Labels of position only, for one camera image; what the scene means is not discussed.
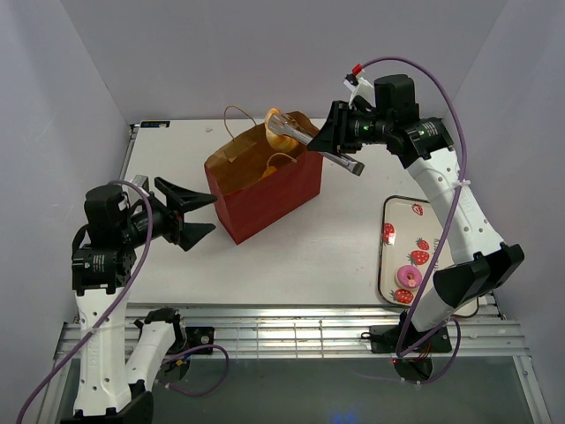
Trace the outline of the small fake croissant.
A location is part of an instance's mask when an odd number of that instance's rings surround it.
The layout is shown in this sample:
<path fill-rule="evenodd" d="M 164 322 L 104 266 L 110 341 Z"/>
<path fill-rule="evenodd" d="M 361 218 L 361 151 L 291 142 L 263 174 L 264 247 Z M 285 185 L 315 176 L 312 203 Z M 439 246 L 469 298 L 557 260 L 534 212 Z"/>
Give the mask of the small fake croissant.
<path fill-rule="evenodd" d="M 273 114 L 280 114 L 280 113 L 281 111 L 277 108 L 272 108 L 267 112 L 264 122 L 266 139 L 270 147 L 275 151 L 282 153 L 289 153 L 298 145 L 298 142 L 289 136 L 276 134 L 272 132 L 268 127 L 268 123 L 271 116 Z"/>

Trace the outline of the silver metal tongs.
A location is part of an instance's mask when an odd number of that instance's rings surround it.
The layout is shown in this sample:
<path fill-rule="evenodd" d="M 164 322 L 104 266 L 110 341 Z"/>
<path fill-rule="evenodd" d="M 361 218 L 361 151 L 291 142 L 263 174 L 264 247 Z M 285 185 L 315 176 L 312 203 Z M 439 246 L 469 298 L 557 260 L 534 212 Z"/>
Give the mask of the silver metal tongs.
<path fill-rule="evenodd" d="M 288 136 L 306 146 L 310 151 L 317 152 L 330 162 L 347 170 L 355 176 L 360 176 L 365 165 L 344 153 L 339 153 L 331 144 L 320 143 L 316 135 L 311 135 L 297 120 L 289 114 L 282 112 L 273 113 L 266 120 L 267 129 L 278 136 Z"/>

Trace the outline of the large fake croissant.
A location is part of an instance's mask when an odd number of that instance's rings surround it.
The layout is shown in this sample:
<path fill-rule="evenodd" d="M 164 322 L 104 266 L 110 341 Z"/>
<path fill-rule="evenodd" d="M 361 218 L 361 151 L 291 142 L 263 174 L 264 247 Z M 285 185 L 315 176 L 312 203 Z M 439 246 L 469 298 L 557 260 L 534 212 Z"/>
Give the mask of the large fake croissant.
<path fill-rule="evenodd" d="M 267 178 L 268 176 L 274 174 L 277 171 L 277 168 L 274 165 L 268 164 L 266 169 L 261 175 L 261 178 Z"/>

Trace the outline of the red paper bag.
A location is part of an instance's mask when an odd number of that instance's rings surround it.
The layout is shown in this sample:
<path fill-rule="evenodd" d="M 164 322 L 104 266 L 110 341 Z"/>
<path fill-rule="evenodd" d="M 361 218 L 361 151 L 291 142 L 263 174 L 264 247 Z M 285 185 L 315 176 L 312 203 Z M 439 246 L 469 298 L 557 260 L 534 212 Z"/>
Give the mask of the red paper bag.
<path fill-rule="evenodd" d="M 277 171 L 261 178 L 268 164 Z M 204 163 L 217 217 L 237 244 L 316 197 L 322 169 L 323 157 L 300 143 L 289 153 L 272 149 L 264 123 L 231 134 Z"/>

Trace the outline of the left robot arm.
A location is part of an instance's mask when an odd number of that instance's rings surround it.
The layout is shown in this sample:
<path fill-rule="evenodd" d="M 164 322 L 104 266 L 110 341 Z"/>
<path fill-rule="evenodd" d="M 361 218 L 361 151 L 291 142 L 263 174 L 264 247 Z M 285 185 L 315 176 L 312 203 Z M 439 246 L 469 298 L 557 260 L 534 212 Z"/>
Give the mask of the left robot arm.
<path fill-rule="evenodd" d="M 151 241 L 162 238 L 187 252 L 215 229 L 187 223 L 185 213 L 215 203 L 163 178 L 152 184 L 100 185 L 86 194 L 87 224 L 72 243 L 72 289 L 81 329 L 79 387 L 69 423 L 149 423 L 152 388 L 162 362 L 186 345 L 179 313 L 154 310 L 138 322 L 139 339 L 125 353 L 125 315 L 134 279 Z"/>

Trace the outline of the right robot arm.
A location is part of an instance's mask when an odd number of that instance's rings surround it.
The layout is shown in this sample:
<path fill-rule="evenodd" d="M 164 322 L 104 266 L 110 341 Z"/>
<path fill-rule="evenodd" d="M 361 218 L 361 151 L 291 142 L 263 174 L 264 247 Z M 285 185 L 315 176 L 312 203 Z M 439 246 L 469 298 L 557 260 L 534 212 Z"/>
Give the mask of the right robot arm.
<path fill-rule="evenodd" d="M 420 116 L 412 78 L 395 74 L 369 83 L 350 74 L 344 83 L 350 99 L 332 103 L 308 150 L 355 154 L 364 145 L 384 145 L 416 181 L 447 233 L 453 265 L 434 272 L 432 289 L 398 330 L 401 345 L 418 351 L 430 341 L 430 330 L 459 307 L 503 285 L 523 263 L 524 251 L 508 245 L 487 220 L 463 180 L 463 155 L 444 124 Z"/>

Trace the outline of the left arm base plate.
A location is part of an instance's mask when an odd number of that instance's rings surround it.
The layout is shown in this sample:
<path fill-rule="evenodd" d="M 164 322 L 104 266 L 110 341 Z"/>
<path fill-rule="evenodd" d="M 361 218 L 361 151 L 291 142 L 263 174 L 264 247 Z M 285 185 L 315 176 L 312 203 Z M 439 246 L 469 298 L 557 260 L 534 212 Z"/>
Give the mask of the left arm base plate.
<path fill-rule="evenodd" d="M 211 326 L 186 326 L 184 327 L 185 341 L 181 351 L 190 350 L 202 346 L 196 351 L 198 355 L 209 355 L 213 353 L 211 345 L 215 343 L 215 328 Z"/>

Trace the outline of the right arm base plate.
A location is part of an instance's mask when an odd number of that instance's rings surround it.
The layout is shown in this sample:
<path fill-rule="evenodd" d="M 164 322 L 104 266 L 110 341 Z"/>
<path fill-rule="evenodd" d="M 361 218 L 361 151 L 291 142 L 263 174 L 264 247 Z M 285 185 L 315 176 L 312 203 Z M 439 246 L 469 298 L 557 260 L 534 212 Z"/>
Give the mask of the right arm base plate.
<path fill-rule="evenodd" d="M 395 353 L 396 345 L 400 338 L 401 326 L 371 326 L 364 331 L 360 338 L 370 343 L 372 353 Z M 423 333 L 412 333 L 408 331 L 402 346 L 402 351 L 414 345 Z M 449 353 L 452 345 L 448 332 L 445 328 L 436 331 L 429 339 L 414 349 L 417 353 Z"/>

